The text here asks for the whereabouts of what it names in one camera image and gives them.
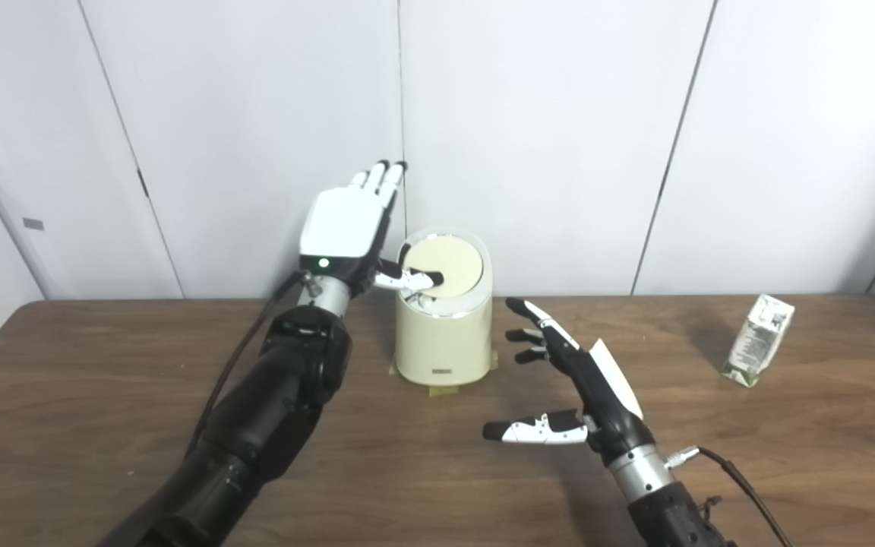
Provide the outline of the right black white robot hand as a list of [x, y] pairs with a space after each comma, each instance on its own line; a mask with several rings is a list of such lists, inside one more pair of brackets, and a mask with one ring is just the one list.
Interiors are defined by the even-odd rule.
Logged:
[[534, 323], [534, 329], [514, 329], [508, 340], [532, 343], [515, 357], [520, 364], [546, 360], [572, 381], [581, 400], [581, 409], [526, 416], [512, 422], [487, 422], [482, 427], [485, 440], [517, 444], [587, 443], [600, 454], [605, 465], [628, 451], [654, 444], [649, 427], [643, 422], [629, 382], [618, 367], [601, 367], [598, 358], [581, 345], [556, 320], [532, 302], [506, 298], [506, 306]]

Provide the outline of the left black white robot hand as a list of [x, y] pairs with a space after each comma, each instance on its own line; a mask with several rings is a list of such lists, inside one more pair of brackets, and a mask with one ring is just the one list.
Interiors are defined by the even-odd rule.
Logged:
[[440, 271], [404, 267], [381, 257], [405, 175], [404, 162], [379, 160], [350, 183], [321, 191], [303, 222], [301, 269], [339, 281], [350, 297], [371, 287], [421, 292], [444, 284]]

